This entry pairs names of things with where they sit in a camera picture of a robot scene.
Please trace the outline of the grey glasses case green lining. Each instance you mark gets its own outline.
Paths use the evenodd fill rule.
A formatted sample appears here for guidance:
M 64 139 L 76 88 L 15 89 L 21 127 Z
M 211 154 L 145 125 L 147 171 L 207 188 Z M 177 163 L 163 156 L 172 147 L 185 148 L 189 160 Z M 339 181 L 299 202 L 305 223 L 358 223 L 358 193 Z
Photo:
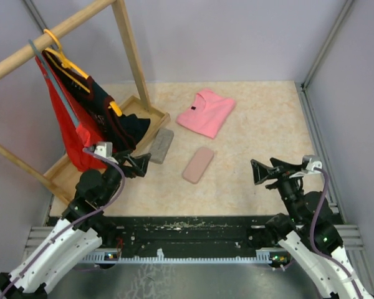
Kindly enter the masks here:
M 153 140 L 149 153 L 150 161 L 156 164 L 163 164 L 168 150 L 174 138 L 174 131 L 167 128 L 161 128 Z

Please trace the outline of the pink glasses case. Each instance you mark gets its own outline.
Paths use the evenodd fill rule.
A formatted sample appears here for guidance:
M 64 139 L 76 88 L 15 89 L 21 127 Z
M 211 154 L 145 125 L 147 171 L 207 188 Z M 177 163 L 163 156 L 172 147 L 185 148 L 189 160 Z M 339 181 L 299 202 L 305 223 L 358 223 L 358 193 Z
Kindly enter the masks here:
M 185 167 L 182 178 L 191 184 L 198 184 L 213 158 L 213 150 L 207 147 L 198 148 Z

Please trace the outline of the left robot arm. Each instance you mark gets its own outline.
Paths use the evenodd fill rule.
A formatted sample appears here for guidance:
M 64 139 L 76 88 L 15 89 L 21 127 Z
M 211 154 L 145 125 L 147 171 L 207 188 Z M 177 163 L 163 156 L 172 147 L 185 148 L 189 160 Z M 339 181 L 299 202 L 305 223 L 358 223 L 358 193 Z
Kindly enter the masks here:
M 133 157 L 126 150 L 108 156 L 88 148 L 84 153 L 104 162 L 106 170 L 89 169 L 80 175 L 73 200 L 49 235 L 20 266 L 0 273 L 1 298 L 47 298 L 87 254 L 116 242 L 117 227 L 104 210 L 119 197 L 128 178 L 145 176 L 151 155 Z

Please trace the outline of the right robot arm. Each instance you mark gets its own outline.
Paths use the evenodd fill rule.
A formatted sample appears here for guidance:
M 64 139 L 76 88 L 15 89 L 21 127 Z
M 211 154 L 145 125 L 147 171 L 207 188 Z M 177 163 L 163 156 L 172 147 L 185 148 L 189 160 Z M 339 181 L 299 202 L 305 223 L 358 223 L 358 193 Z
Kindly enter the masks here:
M 287 213 L 265 224 L 264 239 L 282 247 L 311 278 L 322 298 L 374 298 L 356 274 L 326 199 L 330 178 L 319 157 L 300 164 L 251 160 L 255 185 L 277 190 Z

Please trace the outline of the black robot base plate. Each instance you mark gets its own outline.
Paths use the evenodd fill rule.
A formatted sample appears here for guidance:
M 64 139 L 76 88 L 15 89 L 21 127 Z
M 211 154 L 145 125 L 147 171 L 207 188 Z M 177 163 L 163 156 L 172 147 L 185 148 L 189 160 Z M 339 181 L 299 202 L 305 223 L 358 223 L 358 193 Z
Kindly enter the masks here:
M 226 257 L 255 254 L 261 248 L 282 248 L 266 243 L 263 233 L 269 216 L 108 217 L 117 227 L 112 245 L 117 253 L 109 259 L 134 255 L 148 257 L 163 249 L 170 257 Z M 288 253 L 272 266 L 289 264 Z

